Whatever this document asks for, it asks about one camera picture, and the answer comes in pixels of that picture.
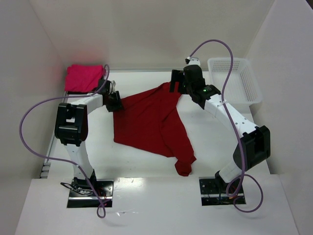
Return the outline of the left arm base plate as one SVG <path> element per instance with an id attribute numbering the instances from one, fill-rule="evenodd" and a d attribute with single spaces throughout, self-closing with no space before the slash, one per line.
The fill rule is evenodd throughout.
<path id="1" fill-rule="evenodd" d="M 80 185 L 76 180 L 72 183 L 62 183 L 64 187 L 69 189 L 67 200 L 67 208 L 97 208 L 100 205 L 96 195 L 87 184 L 83 181 Z M 104 202 L 105 207 L 111 208 L 113 201 L 113 179 L 99 179 L 95 183 L 95 190 Z"/>

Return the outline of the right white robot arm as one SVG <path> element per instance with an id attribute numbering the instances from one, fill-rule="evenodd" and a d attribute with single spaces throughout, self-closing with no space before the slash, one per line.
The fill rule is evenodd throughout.
<path id="1" fill-rule="evenodd" d="M 233 159 L 216 173 L 216 179 L 228 184 L 270 157 L 270 130 L 247 120 L 226 100 L 214 85 L 207 85 L 198 65 L 172 70 L 170 92 L 187 94 L 203 110 L 212 114 L 238 141 Z"/>

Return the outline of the dark red t-shirt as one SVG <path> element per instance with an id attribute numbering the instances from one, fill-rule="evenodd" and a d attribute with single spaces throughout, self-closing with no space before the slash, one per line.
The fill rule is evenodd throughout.
<path id="1" fill-rule="evenodd" d="M 196 161 L 194 149 L 179 117 L 180 93 L 171 93 L 170 83 L 121 100 L 123 109 L 113 114 L 114 142 L 140 150 L 175 157 L 180 176 L 189 176 Z"/>

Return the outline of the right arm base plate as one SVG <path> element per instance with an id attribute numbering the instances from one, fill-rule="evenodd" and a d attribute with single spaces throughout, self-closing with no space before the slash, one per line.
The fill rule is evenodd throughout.
<path id="1" fill-rule="evenodd" d="M 200 194 L 202 206 L 226 206 L 232 205 L 234 199 L 239 205 L 246 204 L 243 189 L 240 189 L 238 196 L 229 198 L 225 193 L 225 187 L 219 188 L 214 177 L 200 177 Z"/>

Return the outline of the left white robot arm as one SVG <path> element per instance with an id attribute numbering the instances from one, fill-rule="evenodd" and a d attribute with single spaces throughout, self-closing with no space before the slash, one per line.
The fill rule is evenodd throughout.
<path id="1" fill-rule="evenodd" d="M 123 109 L 116 82 L 101 79 L 95 93 L 78 96 L 77 101 L 58 105 L 54 134 L 69 154 L 74 177 L 71 188 L 91 191 L 97 179 L 86 148 L 89 133 L 88 115 L 105 106 L 108 112 Z"/>

